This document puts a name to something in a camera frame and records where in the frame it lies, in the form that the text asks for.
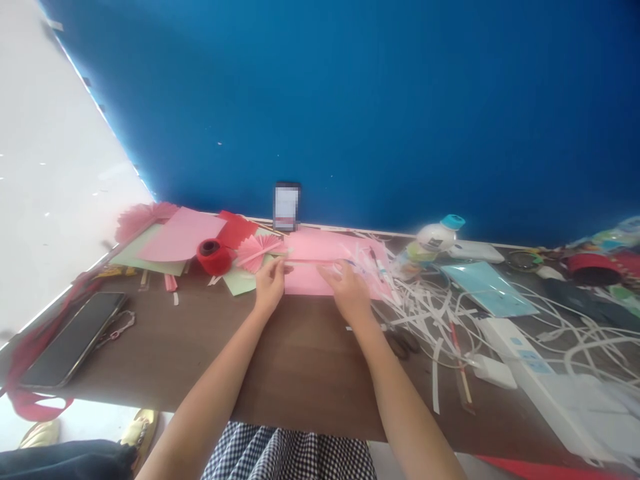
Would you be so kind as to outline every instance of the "sandal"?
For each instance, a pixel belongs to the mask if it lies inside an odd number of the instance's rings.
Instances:
[[[22,437],[18,449],[31,447],[48,447],[58,443],[60,437],[60,420],[40,422],[32,426]]]
[[[147,459],[153,435],[155,434],[157,419],[157,411],[140,409],[120,439],[120,444],[130,445],[134,447],[138,453],[135,462],[133,462],[131,466],[133,476],[138,474]]]

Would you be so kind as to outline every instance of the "plaid skirt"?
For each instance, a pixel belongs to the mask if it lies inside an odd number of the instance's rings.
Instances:
[[[229,422],[202,480],[375,480],[367,443]]]

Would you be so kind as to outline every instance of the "brown table surface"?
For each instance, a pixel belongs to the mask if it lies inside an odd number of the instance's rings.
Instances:
[[[538,276],[513,271],[504,264],[497,268],[506,278],[541,292]],[[122,291],[130,296],[125,308],[136,312],[136,325],[117,341],[92,353],[67,386],[55,393],[175,411],[255,300],[255,292],[232,297],[223,281],[208,287],[209,280],[198,262],[192,262],[188,274],[177,279],[180,302],[173,306],[173,295],[166,292],[163,276],[158,273],[151,274],[150,289],[142,293],[137,291],[139,275],[106,279],[102,291]],[[55,306],[30,328],[54,312]],[[543,317],[553,321],[552,317]],[[527,317],[515,322],[531,333],[545,329]],[[30,328],[0,351],[0,381],[6,375],[13,347]],[[465,335],[459,337],[466,344]],[[566,349],[571,342],[561,339],[550,345]],[[431,408],[431,375],[424,370],[426,360],[424,354],[412,355],[402,365]],[[562,446],[521,389],[498,388],[478,380],[471,372],[468,379],[475,416],[461,407],[455,372],[439,368],[440,415],[434,417],[455,451],[586,466]],[[385,440],[367,364],[353,334],[345,329],[333,298],[284,296],[257,346],[232,419]]]

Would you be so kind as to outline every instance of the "teal bottle cap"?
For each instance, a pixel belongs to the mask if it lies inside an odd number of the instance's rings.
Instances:
[[[442,223],[448,229],[460,230],[465,224],[465,220],[458,215],[447,215],[442,220],[440,220],[440,223]]]

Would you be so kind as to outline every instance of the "phone screen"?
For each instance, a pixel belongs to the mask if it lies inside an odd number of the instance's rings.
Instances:
[[[300,184],[278,182],[273,202],[273,228],[282,231],[295,230],[298,219]]]
[[[29,387],[64,385],[126,298],[124,293],[94,294],[25,372],[20,383]]]

